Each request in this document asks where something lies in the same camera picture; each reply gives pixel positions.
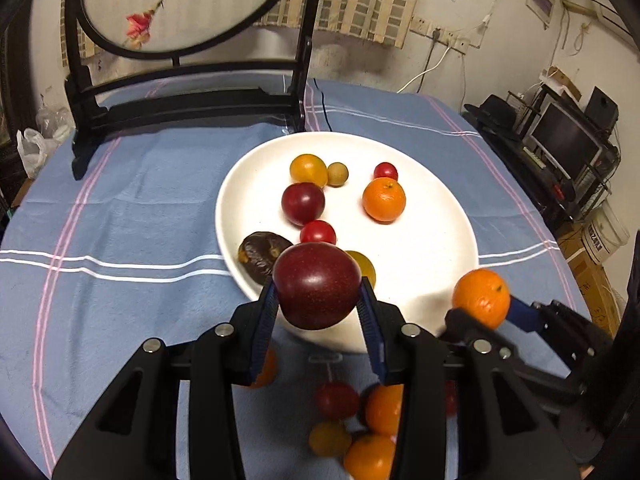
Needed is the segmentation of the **red cherry tomato front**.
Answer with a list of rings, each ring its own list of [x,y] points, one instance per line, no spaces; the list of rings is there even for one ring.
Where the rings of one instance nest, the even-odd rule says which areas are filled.
[[[445,412],[447,417],[454,417],[458,412],[457,386],[454,380],[445,382]]]

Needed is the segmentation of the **large orange mandarin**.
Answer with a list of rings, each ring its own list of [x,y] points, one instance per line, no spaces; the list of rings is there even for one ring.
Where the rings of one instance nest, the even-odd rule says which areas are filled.
[[[511,303],[506,281],[489,269],[464,274],[452,293],[451,304],[495,330],[506,319]]]

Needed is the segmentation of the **medium orange fruit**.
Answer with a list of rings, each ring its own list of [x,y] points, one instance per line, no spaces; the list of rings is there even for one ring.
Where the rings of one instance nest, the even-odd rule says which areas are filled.
[[[364,408],[367,426],[376,434],[396,437],[399,429],[403,385],[375,386]]]

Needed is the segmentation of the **yellow-green tomato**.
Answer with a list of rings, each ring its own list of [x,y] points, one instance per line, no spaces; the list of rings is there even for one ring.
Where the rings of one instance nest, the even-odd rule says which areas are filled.
[[[371,260],[361,252],[356,252],[356,250],[348,250],[346,254],[358,264],[361,275],[369,280],[371,287],[374,287],[376,284],[376,271]]]

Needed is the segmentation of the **small orange fruit back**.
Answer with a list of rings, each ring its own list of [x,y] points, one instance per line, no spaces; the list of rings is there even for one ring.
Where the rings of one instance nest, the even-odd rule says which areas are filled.
[[[269,347],[265,356],[262,371],[250,385],[251,389],[259,389],[271,385],[277,378],[279,371],[277,351]]]

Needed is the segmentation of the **large dark red plum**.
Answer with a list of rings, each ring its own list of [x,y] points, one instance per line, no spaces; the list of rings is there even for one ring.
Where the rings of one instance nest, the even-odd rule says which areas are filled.
[[[300,330],[324,330],[356,306],[361,272],[356,261],[329,243],[302,243],[280,255],[272,280],[285,319]]]

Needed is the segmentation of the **small orange hidden fruit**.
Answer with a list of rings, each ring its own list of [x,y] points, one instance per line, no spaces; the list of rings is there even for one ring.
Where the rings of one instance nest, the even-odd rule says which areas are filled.
[[[392,178],[375,178],[362,192],[361,203],[364,212],[373,220],[392,223],[406,208],[406,193]]]

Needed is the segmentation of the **small red cherry tomato back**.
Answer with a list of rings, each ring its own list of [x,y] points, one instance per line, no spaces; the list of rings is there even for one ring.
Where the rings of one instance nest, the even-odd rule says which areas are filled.
[[[380,162],[374,168],[373,177],[375,179],[389,178],[393,180],[398,180],[398,170],[390,162]]]

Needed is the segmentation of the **small dark red plum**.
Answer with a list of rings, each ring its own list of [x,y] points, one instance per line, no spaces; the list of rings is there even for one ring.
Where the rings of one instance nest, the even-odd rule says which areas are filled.
[[[281,197],[281,208],[285,218],[300,228],[319,219],[324,206],[326,206],[326,198],[322,189],[310,182],[289,185]]]

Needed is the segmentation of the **dark passion fruit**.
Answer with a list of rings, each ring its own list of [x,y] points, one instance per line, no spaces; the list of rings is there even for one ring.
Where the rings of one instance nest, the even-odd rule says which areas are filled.
[[[269,231],[256,231],[242,240],[236,253],[239,264],[258,285],[269,280],[274,264],[293,245],[287,238]]]

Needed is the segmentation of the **orange tomato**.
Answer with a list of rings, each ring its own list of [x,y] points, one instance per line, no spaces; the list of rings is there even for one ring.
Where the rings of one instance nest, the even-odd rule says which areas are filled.
[[[328,170],[323,160],[313,154],[300,154],[290,165],[290,176],[293,182],[308,182],[324,188],[328,184]]]

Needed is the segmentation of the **white oval plate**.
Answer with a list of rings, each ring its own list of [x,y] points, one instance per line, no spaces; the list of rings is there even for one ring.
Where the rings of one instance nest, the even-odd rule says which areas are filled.
[[[235,283],[250,300],[262,290],[236,258],[248,234],[269,231],[298,241],[299,230],[281,209],[281,195],[292,182],[290,163],[301,154],[347,166],[347,182],[324,191],[323,220],[334,227],[339,248],[360,252],[372,262],[378,300],[397,306],[406,321],[439,334],[454,285],[478,266],[471,222],[454,194],[420,162],[363,136],[291,134],[258,145],[234,164],[218,193],[215,231]],[[396,166],[407,197],[404,212],[391,224],[372,220],[361,206],[378,162]]]

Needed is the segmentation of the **computer monitor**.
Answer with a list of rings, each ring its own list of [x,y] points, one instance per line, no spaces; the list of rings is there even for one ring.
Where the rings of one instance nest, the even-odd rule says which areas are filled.
[[[587,128],[555,102],[547,105],[527,136],[567,179],[574,181],[603,151]]]

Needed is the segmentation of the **black speaker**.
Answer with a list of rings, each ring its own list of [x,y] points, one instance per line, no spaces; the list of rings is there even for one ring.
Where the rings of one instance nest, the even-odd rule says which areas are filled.
[[[594,87],[585,108],[585,115],[600,130],[611,134],[620,117],[620,111],[615,101],[599,87]]]

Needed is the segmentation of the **round embroidered screen stand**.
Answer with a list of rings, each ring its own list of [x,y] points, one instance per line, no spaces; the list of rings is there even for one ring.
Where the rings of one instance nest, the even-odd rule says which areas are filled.
[[[76,132],[72,175],[81,180],[96,151],[121,133],[200,119],[283,116],[305,128],[303,100],[319,0],[304,0],[292,58],[192,58],[252,28],[281,0],[65,0],[65,92]],[[99,96],[189,76],[288,72],[282,91],[258,84],[149,96],[115,105]]]

